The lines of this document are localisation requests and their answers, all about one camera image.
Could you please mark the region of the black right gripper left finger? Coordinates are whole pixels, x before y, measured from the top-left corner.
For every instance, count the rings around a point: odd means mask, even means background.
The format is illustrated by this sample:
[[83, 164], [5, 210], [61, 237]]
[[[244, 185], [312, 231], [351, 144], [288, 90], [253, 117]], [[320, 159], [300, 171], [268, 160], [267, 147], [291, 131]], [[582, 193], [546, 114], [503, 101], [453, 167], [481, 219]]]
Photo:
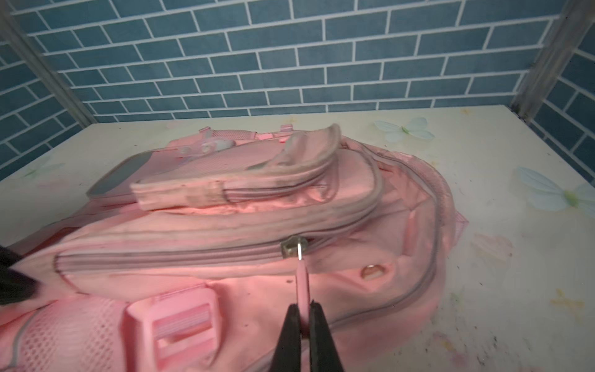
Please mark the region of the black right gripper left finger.
[[274, 350], [269, 372], [300, 372], [302, 364], [302, 324], [299, 308], [289, 305]]

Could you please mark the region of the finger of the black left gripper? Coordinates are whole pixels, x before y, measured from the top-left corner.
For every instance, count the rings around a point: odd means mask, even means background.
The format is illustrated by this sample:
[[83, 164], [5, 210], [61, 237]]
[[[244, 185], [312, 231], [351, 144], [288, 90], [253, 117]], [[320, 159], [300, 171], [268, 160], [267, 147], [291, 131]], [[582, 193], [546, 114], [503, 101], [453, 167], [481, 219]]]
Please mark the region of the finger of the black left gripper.
[[32, 299], [38, 294], [39, 284], [12, 267], [23, 257], [1, 246], [1, 306]]

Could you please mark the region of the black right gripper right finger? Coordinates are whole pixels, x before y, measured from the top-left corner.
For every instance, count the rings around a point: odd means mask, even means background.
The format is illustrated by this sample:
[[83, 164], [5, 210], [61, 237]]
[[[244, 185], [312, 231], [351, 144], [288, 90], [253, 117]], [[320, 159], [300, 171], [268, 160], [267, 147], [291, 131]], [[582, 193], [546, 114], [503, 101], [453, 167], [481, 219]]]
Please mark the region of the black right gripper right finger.
[[312, 301], [309, 308], [311, 372], [344, 372], [322, 306]]

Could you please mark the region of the pink school backpack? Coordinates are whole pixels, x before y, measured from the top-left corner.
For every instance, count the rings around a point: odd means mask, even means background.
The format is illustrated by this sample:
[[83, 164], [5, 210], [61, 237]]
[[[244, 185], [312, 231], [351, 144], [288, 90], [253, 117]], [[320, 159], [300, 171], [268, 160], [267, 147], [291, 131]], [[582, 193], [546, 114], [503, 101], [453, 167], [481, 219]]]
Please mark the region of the pink school backpack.
[[8, 249], [4, 371], [269, 371], [289, 305], [310, 369], [319, 303], [344, 370], [431, 319], [467, 226], [434, 167], [342, 135], [212, 130], [138, 153]]

